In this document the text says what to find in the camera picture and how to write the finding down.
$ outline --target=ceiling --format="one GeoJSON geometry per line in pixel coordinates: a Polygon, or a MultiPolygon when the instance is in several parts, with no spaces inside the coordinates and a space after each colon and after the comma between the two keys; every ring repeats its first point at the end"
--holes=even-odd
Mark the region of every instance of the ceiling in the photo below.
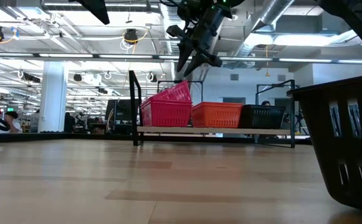
{"type": "MultiPolygon", "coordinates": [[[[27,53],[67,53],[67,54],[146,54],[167,55],[176,51],[176,39],[170,39],[165,29],[168,23],[182,24],[177,17],[166,20],[171,15],[171,10],[160,5],[158,1],[150,1],[151,12],[146,12],[146,1],[106,1],[107,4],[116,4],[109,8],[111,23],[104,26],[91,13],[77,7],[65,7],[67,0],[46,0],[49,6],[40,7],[26,5],[12,9],[0,7],[0,26],[3,26],[4,40],[8,43],[0,44],[0,52],[27,52],[27,53]],[[138,38],[142,38],[131,47],[123,44],[123,34],[127,29],[136,29],[138,38]]],[[[260,12],[262,0],[245,1],[233,9],[236,20],[224,19],[220,29],[220,39],[213,48],[213,53],[218,55],[233,56],[235,51],[246,39],[245,25],[247,17],[260,12]]],[[[271,35],[313,34],[323,36],[339,35],[348,31],[349,27],[339,18],[333,17],[313,4],[313,1],[296,0],[294,4],[279,19],[276,29],[271,35]]],[[[351,39],[337,47],[314,47],[270,44],[266,47],[256,46],[251,52],[256,57],[285,57],[285,58],[362,58],[362,45],[359,39],[351,39]]],[[[81,107],[94,108],[93,114],[104,114],[108,98],[129,96],[127,90],[127,71],[135,70],[138,81],[143,87],[143,94],[154,94],[156,84],[146,80],[146,75],[153,73],[158,80],[173,80],[173,62],[89,62],[79,60],[65,61],[69,69],[68,110],[81,110],[81,107]],[[73,75],[101,76],[97,85],[115,91],[107,95],[97,93],[93,88],[77,88],[77,86],[93,86],[93,82],[75,82],[73,75]],[[85,96],[94,97],[91,102],[85,96]],[[80,96],[74,103],[75,96],[80,96]]],[[[250,69],[260,70],[263,67],[289,68],[293,72],[295,63],[257,62],[250,69]]],[[[0,88],[0,95],[15,97],[14,103],[21,106],[19,111],[30,113],[38,108],[40,87],[26,87],[28,82],[19,78],[19,71],[27,72],[42,79],[44,61],[38,58],[19,60],[0,58],[0,84],[13,85],[13,87],[0,88]]]]}

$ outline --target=black metal frame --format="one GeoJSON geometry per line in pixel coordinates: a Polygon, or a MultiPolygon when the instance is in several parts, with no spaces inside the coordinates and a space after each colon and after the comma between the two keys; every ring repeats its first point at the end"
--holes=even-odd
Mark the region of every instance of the black metal frame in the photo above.
{"type": "MultiPolygon", "coordinates": [[[[278,83],[278,84],[257,84],[257,93],[255,94],[255,104],[260,105],[260,94],[266,91],[269,91],[274,88],[283,88],[285,86],[289,86],[291,90],[294,90],[296,87],[295,80],[287,80],[286,82],[278,83]],[[266,90],[259,90],[260,86],[270,86],[270,88],[266,90]]],[[[295,100],[291,98],[290,100],[290,147],[295,148],[295,125],[294,125],[294,117],[295,117],[295,100]]],[[[254,142],[256,144],[259,143],[258,135],[255,135],[254,142]]]]}
{"type": "Polygon", "coordinates": [[[130,70],[129,73],[130,77],[130,95],[131,95],[131,115],[132,115],[132,141],[134,146],[139,146],[139,140],[143,141],[143,133],[138,132],[138,123],[136,117],[138,116],[136,113],[135,104],[135,86],[138,89],[138,106],[139,106],[139,119],[140,119],[140,126],[143,126],[143,118],[141,112],[141,104],[142,104],[142,89],[139,85],[138,79],[135,75],[133,70],[130,70]]]}
{"type": "MultiPolygon", "coordinates": [[[[160,91],[160,83],[180,83],[183,82],[183,80],[178,81],[157,81],[157,93],[160,91]]],[[[203,81],[188,81],[188,83],[200,83],[201,85],[201,101],[203,102],[203,81]]]]}

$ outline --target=vent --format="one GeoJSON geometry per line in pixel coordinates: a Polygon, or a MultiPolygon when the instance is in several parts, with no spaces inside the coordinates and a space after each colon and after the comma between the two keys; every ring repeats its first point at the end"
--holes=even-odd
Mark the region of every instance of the vent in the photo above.
{"type": "Polygon", "coordinates": [[[278,75],[278,82],[286,82],[286,75],[278,75]]]}
{"type": "Polygon", "coordinates": [[[239,74],[231,74],[231,81],[239,81],[239,74]]]}

